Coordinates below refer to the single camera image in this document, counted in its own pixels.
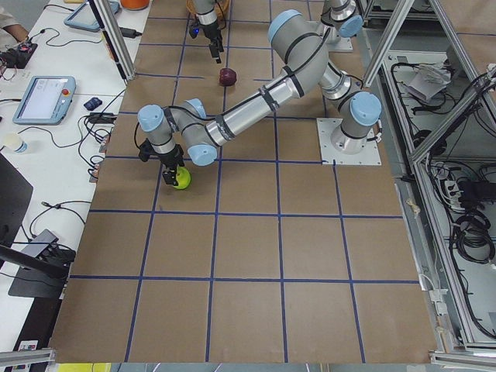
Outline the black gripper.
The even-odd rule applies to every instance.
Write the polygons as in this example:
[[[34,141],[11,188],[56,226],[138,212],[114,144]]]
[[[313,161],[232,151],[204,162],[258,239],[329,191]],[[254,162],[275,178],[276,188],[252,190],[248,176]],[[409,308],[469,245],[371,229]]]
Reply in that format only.
[[[184,151],[179,144],[175,144],[170,152],[160,155],[160,161],[166,167],[166,170],[162,172],[162,177],[167,185],[173,187],[179,185],[177,180],[177,168],[184,166],[183,156]]]
[[[210,40],[208,45],[212,59],[217,63],[222,63],[221,53],[224,52],[222,45],[222,33],[217,23],[203,25],[205,36]]]

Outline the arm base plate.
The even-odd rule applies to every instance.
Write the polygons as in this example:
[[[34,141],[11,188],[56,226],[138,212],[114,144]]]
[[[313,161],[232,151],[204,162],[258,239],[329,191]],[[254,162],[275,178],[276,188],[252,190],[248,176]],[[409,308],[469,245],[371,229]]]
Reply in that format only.
[[[317,118],[317,132],[323,165],[380,166],[379,140],[370,127],[366,137],[352,139],[342,132],[342,119]]]
[[[348,53],[353,51],[351,42],[351,32],[353,28],[350,26],[330,26],[329,35],[327,36],[326,45],[330,52]]]

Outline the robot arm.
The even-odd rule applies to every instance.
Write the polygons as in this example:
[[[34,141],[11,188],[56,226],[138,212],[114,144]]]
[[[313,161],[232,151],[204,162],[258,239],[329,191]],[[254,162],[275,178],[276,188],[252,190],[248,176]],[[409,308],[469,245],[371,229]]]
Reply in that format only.
[[[136,127],[146,134],[146,139],[138,145],[139,158],[146,162],[151,156],[158,157],[164,166],[164,181],[178,189],[186,188],[189,181],[184,155],[197,166],[213,163],[222,145],[315,87],[320,87],[322,95],[342,115],[330,136],[332,147],[346,155],[360,153],[370,142],[372,126],[379,121],[381,102],[374,94],[358,88],[351,76],[329,59],[328,35],[294,9],[280,13],[267,34],[271,47],[284,61],[280,74],[250,97],[211,118],[196,98],[182,105],[143,106]]]
[[[215,1],[199,0],[193,1],[195,6],[195,17],[198,20],[199,29],[209,40],[208,48],[212,59],[222,63],[221,53],[224,52],[222,45],[222,32],[219,26],[218,16],[215,10]]]

